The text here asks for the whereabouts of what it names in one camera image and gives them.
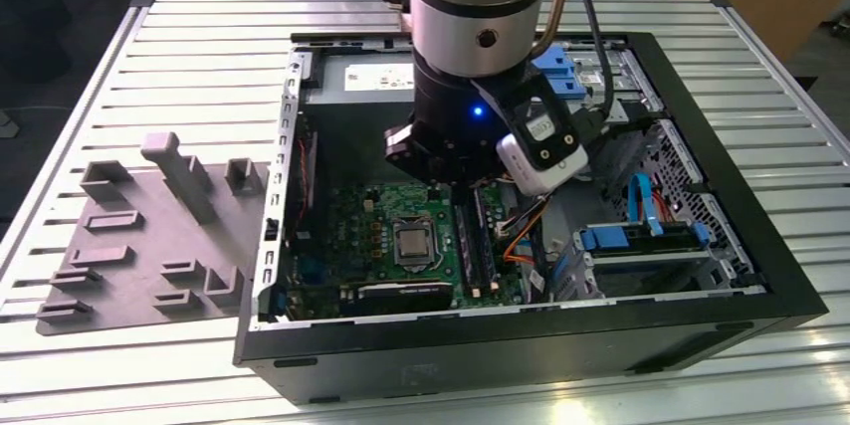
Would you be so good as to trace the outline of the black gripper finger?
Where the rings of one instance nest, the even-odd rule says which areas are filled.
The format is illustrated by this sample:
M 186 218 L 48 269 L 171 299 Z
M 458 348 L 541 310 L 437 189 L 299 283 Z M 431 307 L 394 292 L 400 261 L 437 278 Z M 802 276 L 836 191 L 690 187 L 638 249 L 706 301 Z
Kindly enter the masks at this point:
M 386 161 L 419 182 L 450 187 L 470 184 L 462 150 L 425 123 L 387 129 L 384 142 Z
M 467 165 L 467 186 L 477 189 L 494 182 L 510 182 L 510 174 L 497 157 L 477 158 Z

